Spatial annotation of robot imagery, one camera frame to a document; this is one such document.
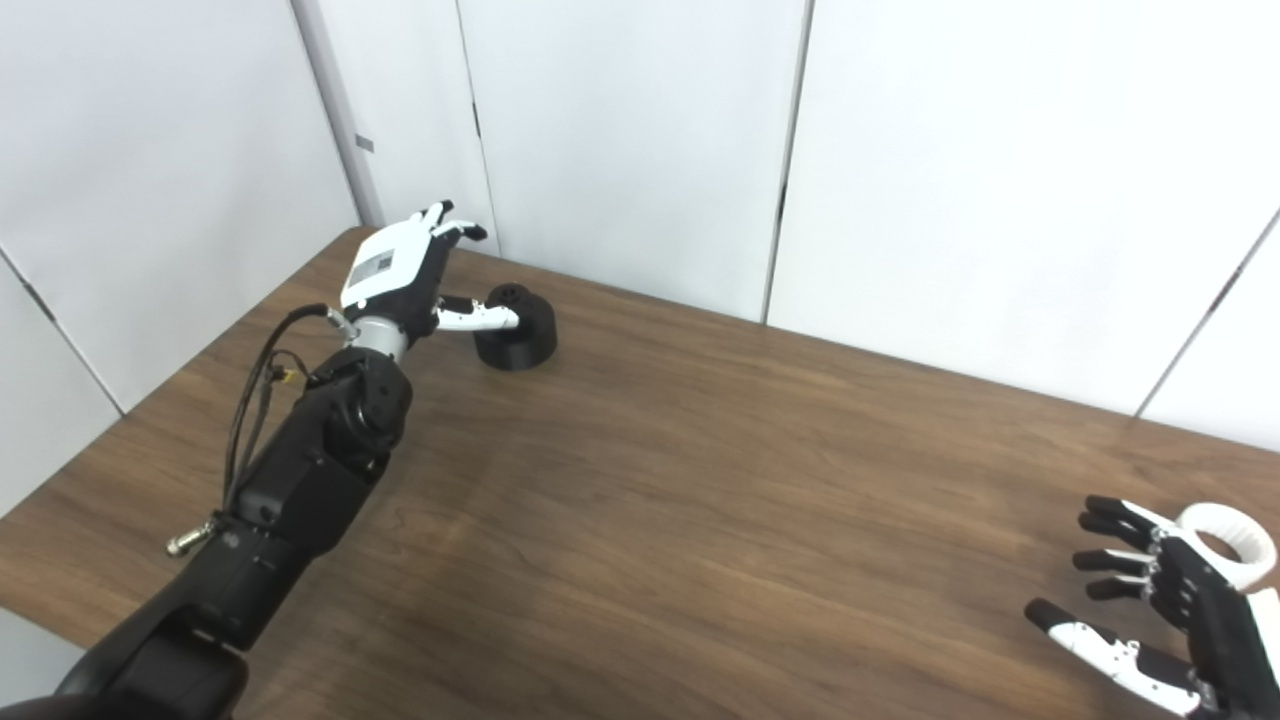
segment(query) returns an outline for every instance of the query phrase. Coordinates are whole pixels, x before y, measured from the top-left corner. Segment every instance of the white ring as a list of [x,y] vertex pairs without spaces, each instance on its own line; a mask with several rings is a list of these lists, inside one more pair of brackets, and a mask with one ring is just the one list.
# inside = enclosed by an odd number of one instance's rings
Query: white ring
[[[1183,539],[1198,552],[1226,582],[1238,591],[1252,585],[1276,564],[1276,543],[1271,536],[1244,512],[1216,502],[1197,502],[1178,516]],[[1206,533],[1225,542],[1240,561],[1222,557],[1199,538]]]

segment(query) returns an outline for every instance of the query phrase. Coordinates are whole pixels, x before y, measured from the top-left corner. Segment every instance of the black cable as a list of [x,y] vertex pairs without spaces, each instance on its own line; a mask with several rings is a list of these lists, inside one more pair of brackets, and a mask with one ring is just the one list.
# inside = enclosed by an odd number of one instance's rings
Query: black cable
[[[261,387],[257,391],[257,414],[253,415],[253,424],[248,427],[248,439],[244,441],[244,451],[241,454],[239,468],[236,469],[237,483],[244,477],[244,470],[248,468],[250,460],[253,459],[253,448],[257,446],[257,437],[262,433],[262,425],[266,423],[266,414],[271,409],[271,386],[274,383],[274,368],[268,368],[262,373]],[[223,498],[224,505],[228,501],[229,498]]]
[[236,404],[236,415],[232,418],[230,436],[227,438],[227,459],[225,466],[223,468],[223,505],[229,506],[232,497],[234,496],[236,486],[236,450],[239,445],[241,427],[244,424],[244,411],[248,409],[248,402],[253,397],[253,387],[259,383],[262,377],[262,372],[266,368],[268,361],[271,357],[271,351],[275,350],[275,343],[279,342],[280,336],[284,331],[289,329],[289,325],[297,323],[302,318],[308,318],[312,315],[325,316],[329,314],[329,307],[323,302],[316,302],[312,305],[303,305],[296,310],[292,310],[288,315],[280,320],[280,324],[275,325],[271,334],[262,343],[261,352],[257,354],[257,360],[253,361],[253,366],[248,372],[248,379],[244,380],[244,389],[241,392],[239,402]]
[[239,468],[236,469],[237,483],[244,477],[244,470],[248,469],[248,464],[253,460],[253,448],[257,447],[257,438],[262,434],[262,425],[266,424],[266,415],[271,410],[271,386],[288,377],[284,374],[283,368],[275,365],[275,359],[279,356],[293,360],[293,364],[297,365],[298,373],[303,378],[311,374],[307,370],[307,364],[302,361],[302,357],[297,352],[292,350],[271,351],[271,355],[268,357],[268,366],[262,369],[261,387],[257,391],[257,413],[253,415],[253,424],[248,428],[248,439],[244,441],[244,450],[239,454]]
[[303,363],[301,357],[298,357],[297,352],[294,352],[292,350],[273,350],[271,351],[271,360],[275,360],[276,355],[284,355],[289,360],[293,360],[293,364],[298,366],[298,372],[302,373],[302,377],[307,377],[307,375],[311,374],[311,372],[307,370],[307,364]]

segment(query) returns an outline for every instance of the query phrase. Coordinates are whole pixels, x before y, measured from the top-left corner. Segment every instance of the sticker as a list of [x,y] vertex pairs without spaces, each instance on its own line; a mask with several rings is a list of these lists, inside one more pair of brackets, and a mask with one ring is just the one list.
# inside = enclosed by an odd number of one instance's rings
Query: sticker
[[351,278],[347,279],[347,287],[355,287],[357,283],[366,281],[378,273],[384,273],[392,269],[392,255],[396,255],[396,250],[387,250],[374,255],[369,260],[356,265],[351,269]]

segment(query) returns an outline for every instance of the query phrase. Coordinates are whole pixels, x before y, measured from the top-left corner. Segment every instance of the wooden table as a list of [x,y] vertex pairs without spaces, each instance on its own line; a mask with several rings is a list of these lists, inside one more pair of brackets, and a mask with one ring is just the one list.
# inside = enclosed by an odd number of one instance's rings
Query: wooden table
[[[0,520],[0,603],[87,646],[174,574],[261,341],[335,300],[367,232]],[[475,254],[445,290],[506,281],[554,304],[558,355],[415,348],[406,441],[251,653],[238,717],[1161,717],[1021,618],[1039,594],[1181,650],[1084,598],[1084,495],[1280,529],[1277,455]]]

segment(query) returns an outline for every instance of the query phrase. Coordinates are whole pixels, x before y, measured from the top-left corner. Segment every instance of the white wall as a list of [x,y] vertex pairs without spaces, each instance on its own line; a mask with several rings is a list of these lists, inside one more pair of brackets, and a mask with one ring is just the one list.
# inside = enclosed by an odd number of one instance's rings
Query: white wall
[[0,97],[4,249],[124,409],[356,223],[284,0],[6,0]]
[[52,694],[83,652],[0,607],[0,707]]
[[818,3],[769,323],[1134,413],[1280,200],[1276,27]]
[[504,258],[759,319],[803,0],[463,0]]
[[[454,1],[293,5],[364,219],[384,225],[451,199],[451,217],[494,231]],[[466,247],[497,255],[500,242],[490,232]]]
[[1280,237],[1274,231],[1142,416],[1280,451]]
[[[119,415],[3,260],[0,309],[0,338],[4,338],[0,516],[4,516]],[[0,629],[0,646],[4,637]]]

